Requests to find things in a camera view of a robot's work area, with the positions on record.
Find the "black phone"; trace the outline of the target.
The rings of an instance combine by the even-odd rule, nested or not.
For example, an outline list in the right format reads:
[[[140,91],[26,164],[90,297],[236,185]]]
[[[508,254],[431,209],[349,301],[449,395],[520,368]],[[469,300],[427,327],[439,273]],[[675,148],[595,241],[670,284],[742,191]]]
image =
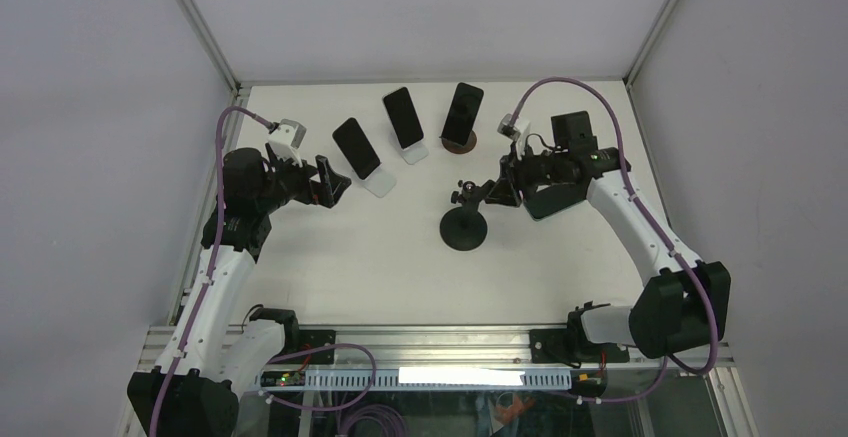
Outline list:
[[[358,120],[346,119],[332,138],[360,180],[366,180],[381,165],[381,160]]]
[[[483,97],[481,88],[458,83],[440,137],[452,144],[465,146],[471,137]]]
[[[578,185],[552,185],[524,199],[524,207],[534,221],[541,221],[586,200],[587,188]]]
[[[400,87],[387,94],[382,102],[401,149],[407,149],[424,139],[421,122],[407,87]]]

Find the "black tall clamp stand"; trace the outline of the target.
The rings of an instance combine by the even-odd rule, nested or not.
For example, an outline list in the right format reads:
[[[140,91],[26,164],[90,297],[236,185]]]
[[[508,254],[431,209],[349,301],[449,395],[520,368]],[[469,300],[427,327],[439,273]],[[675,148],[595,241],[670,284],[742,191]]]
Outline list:
[[[472,181],[458,183],[459,189],[453,191],[450,197],[451,203],[457,207],[447,211],[439,224],[440,236],[448,247],[457,251],[471,251],[485,241],[488,224],[479,206],[494,185],[492,180],[481,186]]]

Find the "white folding phone stand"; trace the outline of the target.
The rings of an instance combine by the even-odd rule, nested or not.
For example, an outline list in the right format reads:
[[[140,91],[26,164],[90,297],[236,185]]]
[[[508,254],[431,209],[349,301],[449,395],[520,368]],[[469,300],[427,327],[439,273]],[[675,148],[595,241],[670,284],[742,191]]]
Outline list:
[[[424,141],[419,141],[402,149],[400,154],[408,165],[415,165],[429,156],[429,150]]]

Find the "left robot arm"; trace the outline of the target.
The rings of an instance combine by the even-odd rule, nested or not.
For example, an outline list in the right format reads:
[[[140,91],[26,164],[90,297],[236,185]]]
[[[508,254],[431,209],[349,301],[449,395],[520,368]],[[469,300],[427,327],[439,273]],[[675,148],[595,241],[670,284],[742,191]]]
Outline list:
[[[271,215],[297,202],[332,208],[351,186],[329,160],[314,163],[272,145],[216,155],[216,205],[201,236],[199,274],[171,340],[152,370],[135,372],[127,396],[148,436],[230,436],[243,395],[271,358],[301,349],[296,315],[271,309],[249,320],[229,349],[223,341],[253,273]]]

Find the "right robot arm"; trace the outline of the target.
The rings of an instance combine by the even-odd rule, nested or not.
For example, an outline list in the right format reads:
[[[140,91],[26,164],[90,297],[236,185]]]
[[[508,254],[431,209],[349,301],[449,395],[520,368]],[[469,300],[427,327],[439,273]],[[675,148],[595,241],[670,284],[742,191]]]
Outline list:
[[[727,268],[703,260],[656,217],[620,150],[599,147],[587,112],[555,116],[551,123],[553,145],[535,152],[528,123],[502,119],[498,132],[511,146],[486,203],[522,206],[536,221],[589,204],[612,228],[643,284],[632,305],[587,303],[570,312],[566,353],[588,362],[615,344],[649,358],[700,346],[715,355],[726,326]]]

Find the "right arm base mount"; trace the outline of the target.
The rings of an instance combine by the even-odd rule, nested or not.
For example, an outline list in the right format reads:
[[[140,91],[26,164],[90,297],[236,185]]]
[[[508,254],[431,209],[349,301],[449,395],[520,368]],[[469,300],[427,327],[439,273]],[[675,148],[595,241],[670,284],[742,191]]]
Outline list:
[[[528,331],[531,361],[534,364],[563,364],[579,368],[583,364],[628,363],[627,349],[616,344],[594,344],[567,327],[535,328]]]

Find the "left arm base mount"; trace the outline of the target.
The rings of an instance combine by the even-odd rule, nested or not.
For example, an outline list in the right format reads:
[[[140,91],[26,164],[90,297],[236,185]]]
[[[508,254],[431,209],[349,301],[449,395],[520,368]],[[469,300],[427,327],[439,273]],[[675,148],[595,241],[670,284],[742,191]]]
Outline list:
[[[296,337],[286,337],[284,346],[273,355],[273,358],[311,349],[322,349],[308,356],[300,356],[285,360],[281,365],[302,365],[308,360],[310,365],[330,365],[335,362],[335,351],[325,350],[325,347],[336,343],[337,332],[330,329],[300,330]]]

